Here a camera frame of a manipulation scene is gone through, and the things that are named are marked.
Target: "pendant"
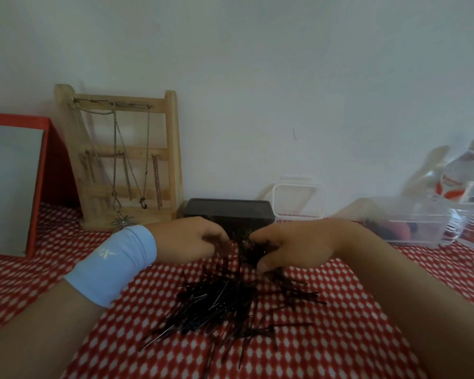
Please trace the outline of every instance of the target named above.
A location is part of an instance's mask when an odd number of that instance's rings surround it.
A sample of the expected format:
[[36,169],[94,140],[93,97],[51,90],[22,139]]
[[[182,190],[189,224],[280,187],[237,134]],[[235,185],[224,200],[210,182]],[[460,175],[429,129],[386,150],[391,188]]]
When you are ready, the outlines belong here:
[[109,225],[116,226],[113,232],[118,232],[120,230],[123,230],[125,227],[136,225],[133,220],[137,217],[129,217],[128,215],[122,216],[121,214],[118,214],[118,216],[119,217],[116,218],[116,221]]

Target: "white wall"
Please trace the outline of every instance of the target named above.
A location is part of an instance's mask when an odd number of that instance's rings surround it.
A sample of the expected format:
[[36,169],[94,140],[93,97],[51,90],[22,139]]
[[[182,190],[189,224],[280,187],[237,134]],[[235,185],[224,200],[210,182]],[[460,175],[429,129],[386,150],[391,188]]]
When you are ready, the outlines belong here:
[[188,198],[307,174],[331,213],[468,146],[474,0],[0,0],[0,112],[56,123],[54,83],[176,90]]

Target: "jewelry stand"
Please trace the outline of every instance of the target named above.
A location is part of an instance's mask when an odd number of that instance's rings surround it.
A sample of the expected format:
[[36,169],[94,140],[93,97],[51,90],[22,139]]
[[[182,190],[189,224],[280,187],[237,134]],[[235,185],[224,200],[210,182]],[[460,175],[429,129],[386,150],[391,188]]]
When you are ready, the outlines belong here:
[[[150,202],[147,209],[123,206],[123,216],[136,217],[137,224],[170,221],[179,215],[183,203],[181,174],[181,154],[179,146],[179,124],[177,116],[177,96],[175,91],[166,90],[165,98],[121,97],[113,95],[77,94],[70,85],[55,85],[55,97],[62,112],[62,130],[70,163],[76,180],[81,201],[83,219],[81,226],[88,230],[114,230],[110,224],[116,220],[116,211],[112,207],[113,186],[94,179],[93,170],[98,170],[95,154],[102,158],[113,156],[112,145],[94,143],[84,126],[82,110],[126,111],[159,113],[165,115],[167,148],[149,147],[149,158],[156,156],[158,161],[168,162],[168,189],[162,189],[159,196],[155,189],[146,189],[144,194],[130,185],[117,185],[117,197],[123,200],[131,197],[137,200],[143,196]],[[117,146],[118,155],[126,154],[130,159],[145,159],[148,152],[145,147]]]

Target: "tablecloth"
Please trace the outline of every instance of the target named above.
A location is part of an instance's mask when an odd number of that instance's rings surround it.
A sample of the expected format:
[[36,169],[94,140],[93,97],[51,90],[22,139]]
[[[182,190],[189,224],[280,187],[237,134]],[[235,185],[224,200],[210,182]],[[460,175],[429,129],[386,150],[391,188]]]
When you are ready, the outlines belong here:
[[[35,301],[108,233],[80,228],[80,212],[43,205],[33,259],[0,259],[0,326]],[[474,250],[459,243],[447,248],[400,247],[430,274],[474,303]],[[140,339],[174,304],[181,272],[188,280],[210,261],[186,266],[154,264],[142,271],[100,318],[63,373],[64,378],[200,378],[209,353],[205,334],[175,335],[139,352]],[[265,337],[253,339],[238,369],[241,344],[221,364],[216,351],[209,378],[427,378],[407,340],[339,260],[319,269],[290,269],[327,301],[306,303],[277,313],[282,322],[312,322],[282,327],[278,350]],[[263,284],[267,290],[268,283]],[[257,317],[277,298],[264,298]]]

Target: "orange object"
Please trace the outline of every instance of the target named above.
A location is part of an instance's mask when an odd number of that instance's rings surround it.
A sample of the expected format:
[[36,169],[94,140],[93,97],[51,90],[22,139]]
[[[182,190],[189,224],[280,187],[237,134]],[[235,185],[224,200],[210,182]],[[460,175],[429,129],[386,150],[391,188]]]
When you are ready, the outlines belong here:
[[26,258],[35,253],[35,237],[40,203],[79,206],[74,175],[70,168],[67,148],[47,117],[20,116],[17,114],[0,114],[0,125],[15,126],[44,131],[40,149],[37,182],[33,196],[32,216],[26,245]]

